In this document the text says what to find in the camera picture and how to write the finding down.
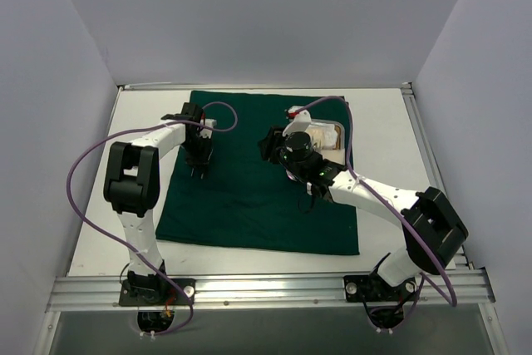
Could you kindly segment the stainless steel instrument tray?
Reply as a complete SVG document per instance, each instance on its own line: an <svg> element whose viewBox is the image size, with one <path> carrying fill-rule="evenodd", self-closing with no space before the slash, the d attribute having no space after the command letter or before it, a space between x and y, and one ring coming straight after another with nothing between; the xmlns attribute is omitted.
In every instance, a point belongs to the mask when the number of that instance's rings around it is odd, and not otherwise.
<svg viewBox="0 0 532 355"><path fill-rule="evenodd" d="M335 121L312 121L306 129L314 150L325 160L345 165L345 129Z"/></svg>

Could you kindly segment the dark green surgical cloth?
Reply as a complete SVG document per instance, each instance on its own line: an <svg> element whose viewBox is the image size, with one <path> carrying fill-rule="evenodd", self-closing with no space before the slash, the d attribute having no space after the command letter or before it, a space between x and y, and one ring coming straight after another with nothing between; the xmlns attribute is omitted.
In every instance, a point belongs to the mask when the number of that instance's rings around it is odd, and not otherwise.
<svg viewBox="0 0 532 355"><path fill-rule="evenodd" d="M192 91L190 102L230 132L213 134L205 177L179 151L156 238L182 244L266 249L308 254L357 255L357 211L312 201L281 165L261 159L258 142L271 126L286 126L285 111L312 96Z"/></svg>

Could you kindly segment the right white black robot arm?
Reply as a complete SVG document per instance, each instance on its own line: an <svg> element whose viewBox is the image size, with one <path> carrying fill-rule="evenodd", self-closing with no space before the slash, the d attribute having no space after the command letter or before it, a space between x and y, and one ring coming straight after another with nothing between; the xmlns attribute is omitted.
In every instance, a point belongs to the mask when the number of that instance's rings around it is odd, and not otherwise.
<svg viewBox="0 0 532 355"><path fill-rule="evenodd" d="M381 260L368 280L377 298L390 298L418 274L439 274L469 236L451 202L435 187L403 190L354 174L325 159L303 131L286 136L273 126L258 146L263 160L281 165L313 199L364 210L401 229L404 245Z"/></svg>

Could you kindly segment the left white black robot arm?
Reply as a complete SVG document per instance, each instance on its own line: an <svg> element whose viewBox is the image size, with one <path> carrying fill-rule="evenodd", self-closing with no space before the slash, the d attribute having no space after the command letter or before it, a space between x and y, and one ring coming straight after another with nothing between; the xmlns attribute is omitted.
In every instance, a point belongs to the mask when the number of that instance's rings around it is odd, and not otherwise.
<svg viewBox="0 0 532 355"><path fill-rule="evenodd" d="M191 172L203 175L213 152L209 130L215 124L203 108L186 102L180 113L163 116L154 130L129 142L115 142L109 149L104 199L118 214L126 242L133 246L127 283L148 304L161 303L168 293L153 222L160 197L160 160L178 147Z"/></svg>

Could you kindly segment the white gauze pad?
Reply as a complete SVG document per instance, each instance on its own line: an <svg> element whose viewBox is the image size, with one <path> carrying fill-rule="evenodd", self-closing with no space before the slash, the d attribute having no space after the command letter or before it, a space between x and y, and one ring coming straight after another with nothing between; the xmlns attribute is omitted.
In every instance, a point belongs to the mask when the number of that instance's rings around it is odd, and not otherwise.
<svg viewBox="0 0 532 355"><path fill-rule="evenodd" d="M313 141L318 148L335 149L337 147L337 132L335 130L317 130Z"/></svg>

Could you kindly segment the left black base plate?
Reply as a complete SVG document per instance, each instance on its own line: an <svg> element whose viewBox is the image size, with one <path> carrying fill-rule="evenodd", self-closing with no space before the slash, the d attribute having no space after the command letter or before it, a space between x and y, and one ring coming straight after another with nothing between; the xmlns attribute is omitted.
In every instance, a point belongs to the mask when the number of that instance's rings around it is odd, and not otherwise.
<svg viewBox="0 0 532 355"><path fill-rule="evenodd" d="M121 307L148 307L162 305L186 305L188 298L194 300L195 279L171 279L184 294L158 276L149 279L126 279L121 283L118 304Z"/></svg>

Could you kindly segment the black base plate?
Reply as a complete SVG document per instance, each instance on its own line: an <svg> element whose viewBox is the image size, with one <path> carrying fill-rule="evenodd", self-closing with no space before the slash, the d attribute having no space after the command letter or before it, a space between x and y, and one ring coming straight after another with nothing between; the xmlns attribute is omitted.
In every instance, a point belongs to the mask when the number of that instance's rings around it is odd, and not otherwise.
<svg viewBox="0 0 532 355"><path fill-rule="evenodd" d="M417 284L409 278L396 287L388 285L376 274L345 275L344 293L349 303L400 303L413 300Z"/></svg>
<svg viewBox="0 0 532 355"><path fill-rule="evenodd" d="M148 307L162 305L186 305L188 298L194 300L195 279L171 279L184 294L158 276L149 279L126 279L121 283L118 304L121 307Z"/></svg>

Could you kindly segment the back aluminium frame rail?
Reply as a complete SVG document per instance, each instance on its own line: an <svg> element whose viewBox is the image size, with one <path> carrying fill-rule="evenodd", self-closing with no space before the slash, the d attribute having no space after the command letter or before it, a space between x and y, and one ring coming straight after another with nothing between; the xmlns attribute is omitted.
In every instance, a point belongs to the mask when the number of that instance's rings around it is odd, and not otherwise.
<svg viewBox="0 0 532 355"><path fill-rule="evenodd" d="M327 84L268 84L268 83L234 83L234 84L207 84L207 83L173 83L173 82L149 82L125 84L119 86L122 91L158 91L158 90L201 90L201 91L266 91L266 90L362 90L362 89L399 89L413 91L410 82L404 82L399 86L355 86L355 85L327 85Z"/></svg>

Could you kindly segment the aluminium frame rail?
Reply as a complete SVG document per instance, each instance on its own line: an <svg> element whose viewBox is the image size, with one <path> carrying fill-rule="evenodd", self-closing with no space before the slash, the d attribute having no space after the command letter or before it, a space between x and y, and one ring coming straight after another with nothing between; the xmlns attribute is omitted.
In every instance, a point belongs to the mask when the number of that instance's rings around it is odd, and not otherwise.
<svg viewBox="0 0 532 355"><path fill-rule="evenodd" d="M411 127L416 137L416 143L421 153L422 162L430 183L430 186L437 188L440 192L440 200L437 201L443 206L443 215L450 216L451 221L461 222L461 217L453 208L449 199L442 200L443 196L447 196L446 188L441 176L440 168L436 160L434 150L426 133L421 112L416 102L416 96L411 82L404 82L401 84L401 95L405 103L406 112L411 122Z"/></svg>
<svg viewBox="0 0 532 355"><path fill-rule="evenodd" d="M158 91L158 90L201 90L201 91L266 91L266 90L362 90L362 89L399 89L413 91L410 82L404 82L399 86L355 86L355 85L327 85L327 84L268 84L268 83L234 83L234 84L207 84L207 83L173 83L173 82L149 82L125 84L119 86L122 91Z"/></svg>
<svg viewBox="0 0 532 355"><path fill-rule="evenodd" d="M192 293L195 310L265 308L354 308L362 302L352 284L344 283L347 273L195 275ZM487 272L482 269L456 269L448 272L458 305L494 303L495 295ZM74 311L162 311L161 305L120 306L126 296L118 277L66 277L56 279L48 300L48 312ZM417 305L449 305L425 283Z"/></svg>

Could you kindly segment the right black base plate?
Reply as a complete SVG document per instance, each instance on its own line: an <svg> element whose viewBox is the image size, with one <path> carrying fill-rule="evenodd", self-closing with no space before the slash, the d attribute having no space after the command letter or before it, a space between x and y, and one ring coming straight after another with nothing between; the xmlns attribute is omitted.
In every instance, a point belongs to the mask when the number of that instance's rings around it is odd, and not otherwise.
<svg viewBox="0 0 532 355"><path fill-rule="evenodd" d="M396 287L388 285L376 274L345 275L344 293L349 303L400 303L413 300L417 284L409 278Z"/></svg>

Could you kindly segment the right aluminium frame rail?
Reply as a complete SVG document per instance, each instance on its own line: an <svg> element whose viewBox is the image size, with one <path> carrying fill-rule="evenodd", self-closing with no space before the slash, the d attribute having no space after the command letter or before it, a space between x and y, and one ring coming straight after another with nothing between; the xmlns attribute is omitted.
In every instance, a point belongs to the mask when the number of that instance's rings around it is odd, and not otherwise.
<svg viewBox="0 0 532 355"><path fill-rule="evenodd" d="M404 82L401 84L401 95L405 103L406 112L411 122L411 127L416 137L416 143L421 153L422 162L430 183L430 186L437 188L440 192L440 200L437 201L443 206L443 215L450 216L451 221L461 222L461 217L453 208L449 199L442 200L443 196L447 196L446 188L441 176L440 168L436 160L434 150L426 133L421 112L416 102L416 96L411 82Z"/></svg>

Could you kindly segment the front aluminium frame rail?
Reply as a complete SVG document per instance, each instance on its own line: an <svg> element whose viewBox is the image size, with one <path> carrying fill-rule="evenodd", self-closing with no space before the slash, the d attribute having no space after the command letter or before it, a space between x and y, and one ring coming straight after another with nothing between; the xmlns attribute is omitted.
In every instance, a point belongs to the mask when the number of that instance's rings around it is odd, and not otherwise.
<svg viewBox="0 0 532 355"><path fill-rule="evenodd" d="M362 302L352 284L344 283L347 273L195 275L192 293L195 310L265 308L354 308ZM456 269L448 272L458 305L494 303L495 295L487 272L482 269ZM126 296L118 277L66 277L56 279L48 300L48 312L74 311L162 311L161 305L120 306ZM417 305L449 305L425 283Z"/></svg>

